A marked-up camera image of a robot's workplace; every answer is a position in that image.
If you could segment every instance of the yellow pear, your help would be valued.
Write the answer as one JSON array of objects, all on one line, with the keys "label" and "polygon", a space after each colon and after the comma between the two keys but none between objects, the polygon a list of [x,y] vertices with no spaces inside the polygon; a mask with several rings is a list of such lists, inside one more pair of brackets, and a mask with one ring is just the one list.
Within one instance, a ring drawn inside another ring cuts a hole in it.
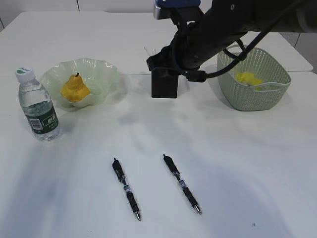
[{"label": "yellow pear", "polygon": [[77,73],[76,75],[73,74],[70,76],[69,80],[64,83],[60,93],[69,101],[77,103],[90,94],[90,91],[84,84],[84,81],[79,73]]}]

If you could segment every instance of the water bottle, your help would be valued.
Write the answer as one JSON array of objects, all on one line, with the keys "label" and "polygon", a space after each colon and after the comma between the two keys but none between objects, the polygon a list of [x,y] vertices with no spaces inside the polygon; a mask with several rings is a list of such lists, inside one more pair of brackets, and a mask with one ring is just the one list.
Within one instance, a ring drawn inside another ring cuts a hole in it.
[{"label": "water bottle", "polygon": [[31,68],[19,68],[15,75],[20,83],[20,106],[36,139],[53,140],[61,135],[61,128],[48,91],[35,79]]}]

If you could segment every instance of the pen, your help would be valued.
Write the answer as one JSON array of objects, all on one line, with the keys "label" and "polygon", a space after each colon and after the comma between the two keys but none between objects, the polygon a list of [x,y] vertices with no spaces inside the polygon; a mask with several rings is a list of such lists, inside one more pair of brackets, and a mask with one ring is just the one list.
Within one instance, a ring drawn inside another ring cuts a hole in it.
[{"label": "pen", "polygon": [[196,199],[194,198],[194,196],[192,195],[191,191],[189,190],[189,188],[187,187],[186,183],[184,182],[184,180],[181,179],[180,177],[180,173],[177,169],[177,167],[175,166],[173,160],[171,157],[163,155],[164,156],[164,161],[166,163],[166,165],[168,166],[169,170],[171,171],[171,173],[174,175],[174,177],[177,179],[179,186],[181,187],[181,189],[183,190],[185,196],[187,197],[187,199],[189,200],[190,204],[192,205],[193,208],[196,209],[196,211],[199,214],[202,214],[202,211],[198,205],[198,202],[196,201]]},{"label": "pen", "polygon": [[132,208],[133,213],[135,214],[137,219],[139,221],[141,221],[142,218],[141,218],[140,209],[139,209],[139,207],[134,199],[134,196],[133,196],[133,193],[131,191],[130,186],[126,182],[122,167],[116,158],[114,159],[114,162],[112,163],[112,167],[113,167],[115,173],[117,174],[119,181],[123,184],[123,189],[125,191],[125,194],[127,195],[127,198],[129,200],[129,203],[130,203],[130,206]]}]

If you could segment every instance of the woven plastic basket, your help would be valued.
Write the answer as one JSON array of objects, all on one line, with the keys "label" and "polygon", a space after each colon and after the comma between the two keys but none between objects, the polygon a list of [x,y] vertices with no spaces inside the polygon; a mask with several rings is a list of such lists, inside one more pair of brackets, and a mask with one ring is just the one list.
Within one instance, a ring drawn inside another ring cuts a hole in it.
[{"label": "woven plastic basket", "polygon": [[[232,61],[233,59],[223,52],[219,53],[217,69],[226,67]],[[248,86],[234,79],[235,73],[246,71],[253,73],[263,83]],[[235,109],[260,111],[271,109],[280,101],[291,84],[291,77],[269,53],[254,48],[244,61],[219,76],[218,81],[225,97]]]}]

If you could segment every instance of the pen label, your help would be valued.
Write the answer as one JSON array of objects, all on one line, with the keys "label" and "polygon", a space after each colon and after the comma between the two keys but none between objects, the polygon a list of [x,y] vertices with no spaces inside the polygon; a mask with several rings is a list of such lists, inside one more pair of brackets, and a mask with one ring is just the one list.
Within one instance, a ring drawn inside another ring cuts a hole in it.
[{"label": "pen label", "polygon": [[124,191],[125,191],[125,194],[128,194],[129,192],[132,192],[129,185],[123,186],[123,189],[124,189]]},{"label": "pen label", "polygon": [[183,189],[183,188],[185,188],[185,187],[187,187],[187,185],[186,185],[186,183],[184,182],[184,180],[180,180],[180,181],[178,181],[178,183],[179,183],[179,186]]}]

